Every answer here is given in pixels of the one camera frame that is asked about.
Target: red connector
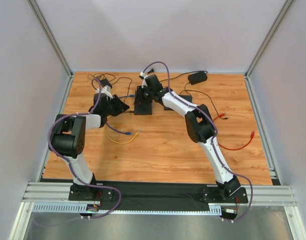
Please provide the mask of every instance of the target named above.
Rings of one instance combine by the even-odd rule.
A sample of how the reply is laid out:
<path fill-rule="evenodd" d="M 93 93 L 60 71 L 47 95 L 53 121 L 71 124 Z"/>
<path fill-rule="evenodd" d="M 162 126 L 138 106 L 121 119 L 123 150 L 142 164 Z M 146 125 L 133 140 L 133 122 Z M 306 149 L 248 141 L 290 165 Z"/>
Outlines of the red connector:
<path fill-rule="evenodd" d="M 215 120 L 218 119 L 219 117 L 221 118 L 221 117 L 223 117 L 223 116 L 225 116 L 225 113 L 223 113 L 223 114 L 217 116 L 216 118 L 213 119 L 213 121 L 215 121 Z M 237 150 L 241 150 L 241 149 L 245 148 L 247 145 L 249 145 L 249 144 L 251 143 L 251 141 L 253 140 L 254 136 L 255 136 L 255 132 L 252 131 L 252 133 L 251 133 L 251 138 L 250 138 L 250 140 L 248 141 L 248 143 L 245 144 L 244 146 L 241 146 L 241 147 L 236 148 L 236 149 L 235 149 L 235 148 L 233 148 L 233 149 L 232 149 L 232 148 L 228 148 L 228 147 L 225 147 L 225 146 L 223 146 L 223 145 L 221 145 L 221 144 L 218 144 L 218 145 L 220 145 L 222 148 L 224 148 L 224 149 L 226 149 L 226 150 L 237 151 Z"/>

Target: wood panel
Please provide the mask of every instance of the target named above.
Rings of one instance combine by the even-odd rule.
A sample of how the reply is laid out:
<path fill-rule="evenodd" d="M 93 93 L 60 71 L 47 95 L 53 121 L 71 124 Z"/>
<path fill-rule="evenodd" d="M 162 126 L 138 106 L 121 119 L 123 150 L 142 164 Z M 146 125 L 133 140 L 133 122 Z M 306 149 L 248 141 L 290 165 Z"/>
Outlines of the wood panel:
<path fill-rule="evenodd" d="M 78 72 L 66 103 L 64 113 L 86 112 L 92 105 L 94 89 L 88 74 Z M 138 73 L 112 73 L 119 77 L 132 78 L 130 93 L 141 84 Z M 165 79 L 166 74 L 157 74 Z M 124 96 L 130 80 L 123 78 L 113 85 L 112 93 Z M 171 80 L 171 87 L 178 94 L 187 83 L 187 76 Z M 218 119 L 215 123 L 219 130 L 219 143 L 230 148 L 237 148 L 250 139 L 251 144 L 239 151 L 222 152 L 229 166 L 237 173 L 249 177 L 255 185 L 271 185 L 267 162 L 256 127 L 254 114 L 242 75 L 209 74 L 208 80 L 197 85 L 188 85 L 187 89 L 203 91 L 210 95 L 219 113 L 226 113 L 228 120 Z M 200 93 L 192 92 L 195 104 L 206 104 L 212 117 L 216 116 L 210 99 Z M 133 108 L 134 98 L 126 99 Z M 214 173 L 202 149 L 193 143 L 186 132 L 184 119 L 174 111 L 165 111 L 163 106 L 153 103 L 153 115 L 133 115 L 123 113 L 110 117 L 108 122 L 121 131 L 141 133 L 131 143 L 116 144 L 104 135 L 102 128 L 86 133 L 84 154 L 90 170 L 98 180 L 143 181 L 168 183 L 214 183 Z M 115 140 L 124 142 L 131 137 L 107 129 Z M 66 164 L 53 153 L 47 163 L 44 178 L 71 179 Z"/>

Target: black cable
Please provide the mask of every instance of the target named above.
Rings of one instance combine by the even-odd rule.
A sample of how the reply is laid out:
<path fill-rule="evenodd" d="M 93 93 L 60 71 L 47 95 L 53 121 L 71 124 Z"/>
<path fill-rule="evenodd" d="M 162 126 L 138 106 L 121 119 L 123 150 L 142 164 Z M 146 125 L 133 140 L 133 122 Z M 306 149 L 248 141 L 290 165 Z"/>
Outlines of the black cable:
<path fill-rule="evenodd" d="M 185 73 L 182 73 L 182 74 L 180 74 L 180 75 L 178 75 L 178 76 L 176 76 L 176 77 L 173 77 L 173 78 L 170 78 L 170 80 L 172 80 L 172 79 L 176 79 L 176 78 L 179 78 L 180 76 L 183 76 L 183 75 L 185 75 L 185 74 L 192 74 L 192 73 L 197 73 L 197 72 L 200 72 L 200 71 L 189 71 L 189 72 L 185 72 Z"/>
<path fill-rule="evenodd" d="M 93 80 L 93 79 L 101 80 L 101 77 L 104 76 L 104 78 L 108 79 L 108 78 L 106 77 L 106 75 L 112 76 L 112 77 L 113 77 L 113 79 L 110 79 L 110 80 L 109 80 L 110 82 L 116 79 L 115 75 L 112 75 L 111 73 L 96 73 L 96 74 L 94 74 L 94 75 L 88 74 L 88 75 L 87 75 L 87 78 L 88 78 L 89 80 Z"/>
<path fill-rule="evenodd" d="M 94 79 L 98 79 L 99 81 L 101 81 L 103 79 L 107 79 L 106 75 L 113 77 L 113 79 L 109 80 L 109 82 L 116 79 L 116 77 L 114 75 L 110 74 L 110 73 L 96 73 L 94 75 L 88 74 L 87 78 L 89 80 L 92 80 L 92 87 L 96 90 L 97 88 L 94 85 Z"/>
<path fill-rule="evenodd" d="M 132 82 L 133 82 L 133 80 L 130 78 L 130 77 L 125 77 L 125 76 L 123 76 L 123 77 L 120 77 L 119 79 L 130 79 L 130 82 L 129 82 L 129 84 L 128 84 L 128 88 L 127 88 L 127 94 L 126 94 L 126 97 L 124 98 L 124 100 L 123 100 L 123 102 L 125 103 L 125 100 L 126 100 L 126 98 L 128 98 L 128 95 L 129 95 L 129 88 L 131 87 L 131 84 L 132 84 Z"/>
<path fill-rule="evenodd" d="M 192 96 L 192 94 L 190 94 L 188 91 L 191 91 L 191 92 L 193 92 L 193 91 L 194 91 L 194 92 L 196 92 L 196 93 L 201 93 L 201 94 L 204 94 L 204 95 L 208 96 L 208 97 L 209 97 L 209 99 L 211 100 L 211 103 L 212 103 L 212 105 L 213 105 L 213 107 L 214 107 L 214 109 L 215 109 L 215 111 L 216 111 L 217 116 L 218 116 L 220 119 L 224 119 L 224 120 L 227 120 L 227 119 L 228 119 L 228 117 L 220 117 L 220 116 L 219 116 L 218 111 L 217 111 L 217 109 L 216 109 L 216 107 L 215 107 L 215 104 L 213 103 L 212 98 L 211 98 L 211 97 L 210 97 L 208 94 L 203 93 L 202 91 L 197 91 L 197 90 L 186 89 L 186 86 L 187 86 L 189 83 L 190 83 L 190 82 L 188 82 L 187 84 L 185 84 L 185 86 L 184 86 L 184 90 L 183 90 L 183 91 L 181 91 L 181 92 L 179 93 L 179 95 L 181 95 L 181 93 L 182 93 L 182 92 L 186 92 L 187 94 L 191 95 L 191 97 L 193 97 L 193 96 Z"/>
<path fill-rule="evenodd" d="M 126 76 L 121 76 L 120 78 L 118 78 L 114 83 L 112 83 L 112 85 L 114 85 L 114 84 L 116 84 L 120 79 L 129 79 L 130 80 L 130 82 L 129 82 L 129 85 L 128 85 L 128 88 L 127 88 L 127 94 L 126 94 L 126 96 L 128 97 L 128 95 L 129 95 L 129 88 L 131 87 L 131 84 L 132 84 L 132 82 L 133 82 L 133 80 L 130 78 L 130 77 L 126 77 Z"/>

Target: enclosure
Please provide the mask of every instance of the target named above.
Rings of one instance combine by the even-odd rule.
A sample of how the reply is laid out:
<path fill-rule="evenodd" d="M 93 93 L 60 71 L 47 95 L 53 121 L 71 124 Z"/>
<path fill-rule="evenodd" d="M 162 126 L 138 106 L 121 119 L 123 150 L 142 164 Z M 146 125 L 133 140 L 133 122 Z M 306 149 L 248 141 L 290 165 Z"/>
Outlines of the enclosure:
<path fill-rule="evenodd" d="M 138 76 L 155 61 L 170 70 L 152 66 L 163 87 L 208 107 L 227 164 L 251 180 L 238 175 L 241 221 L 218 217 L 235 203 L 183 197 L 217 178 L 182 116 L 156 102 L 133 114 Z M 207 80 L 188 85 L 196 71 Z M 87 131 L 84 155 L 122 200 L 70 222 L 116 203 L 68 200 L 73 176 L 47 143 L 57 114 L 95 105 L 101 76 L 131 108 L 107 123 L 134 137 Z M 306 0 L 0 1 L 0 239 L 94 236 L 306 239 Z"/>

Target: power adapter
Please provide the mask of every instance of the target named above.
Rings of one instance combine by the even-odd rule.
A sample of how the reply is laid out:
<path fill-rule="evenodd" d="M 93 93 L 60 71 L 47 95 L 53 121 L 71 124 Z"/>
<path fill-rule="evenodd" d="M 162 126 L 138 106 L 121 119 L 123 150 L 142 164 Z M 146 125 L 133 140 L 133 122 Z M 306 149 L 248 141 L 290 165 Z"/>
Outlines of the power adapter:
<path fill-rule="evenodd" d="M 204 71 L 198 71 L 188 76 L 188 80 L 191 85 L 199 84 L 200 82 L 207 80 L 207 75 Z"/>

